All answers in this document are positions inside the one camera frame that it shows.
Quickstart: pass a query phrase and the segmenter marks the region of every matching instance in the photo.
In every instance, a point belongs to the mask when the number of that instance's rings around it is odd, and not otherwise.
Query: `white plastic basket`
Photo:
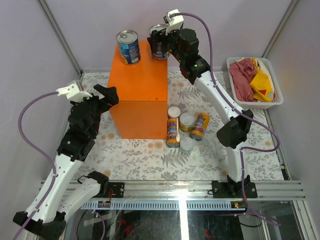
[[[273,87],[274,87],[274,92],[275,92],[275,98],[273,99],[272,102],[251,102],[251,101],[240,101],[237,99],[234,81],[233,81],[232,75],[229,71],[229,67],[230,67],[230,64],[233,64],[234,61],[236,61],[240,58],[241,58],[241,56],[233,56],[233,57],[228,57],[228,59],[226,60],[226,64],[227,64],[228,72],[229,72],[229,80],[231,83],[231,89],[232,89],[234,101],[245,109],[268,109],[274,105],[282,104],[284,102],[284,98],[282,96],[275,72],[271,66],[270,61],[268,59],[262,58],[262,57],[244,57],[244,58],[250,58],[250,59],[256,58],[256,59],[259,59],[263,62],[263,64],[266,66],[266,68],[268,69],[268,71],[271,75]]]

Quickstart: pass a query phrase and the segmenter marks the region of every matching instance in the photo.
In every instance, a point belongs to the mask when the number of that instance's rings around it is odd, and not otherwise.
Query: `towel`
[[[255,76],[249,83],[253,89],[253,97],[261,102],[272,102],[274,99],[274,88],[270,73],[266,66],[257,58],[253,58]]]
[[[229,71],[232,75],[236,98],[242,102],[257,102],[254,92],[249,86],[256,67],[250,58],[245,58],[239,62],[230,64]]]

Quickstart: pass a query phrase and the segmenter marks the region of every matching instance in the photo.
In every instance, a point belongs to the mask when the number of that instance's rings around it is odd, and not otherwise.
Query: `glass panel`
[[[272,216],[281,226],[265,224],[258,217],[221,216],[230,211],[189,210],[179,201],[179,210],[97,210],[103,217],[104,240],[302,240],[293,205],[288,202],[252,202],[262,214]],[[67,225],[66,240],[100,240],[103,225],[91,210],[79,210]]]

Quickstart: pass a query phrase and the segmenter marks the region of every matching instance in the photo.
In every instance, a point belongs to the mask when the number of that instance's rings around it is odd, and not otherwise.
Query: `yellow cloth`
[[[261,102],[272,102],[273,99],[267,97],[273,92],[269,77],[258,68],[255,58],[252,59],[252,62],[255,65],[255,76],[249,86],[253,89],[253,97]]]

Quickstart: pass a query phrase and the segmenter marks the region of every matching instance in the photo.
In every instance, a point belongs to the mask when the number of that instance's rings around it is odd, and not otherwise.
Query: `patterned tablecloth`
[[[216,72],[222,86],[231,93],[227,72]],[[85,73],[85,90],[93,92],[95,84],[107,85],[109,73]],[[208,99],[180,72],[168,73],[168,106],[178,106],[182,113],[208,113],[211,120],[202,141],[196,142],[191,154],[169,148],[165,140],[121,139],[109,112],[101,116],[99,135],[95,145],[75,177],[93,170],[102,172],[111,180],[225,180],[228,161],[225,147],[216,132],[223,126],[217,111]],[[254,117],[267,123],[263,110],[253,110]],[[272,148],[270,133],[252,124],[246,143],[258,148]],[[253,180],[283,180],[275,152],[245,152],[248,173]]]

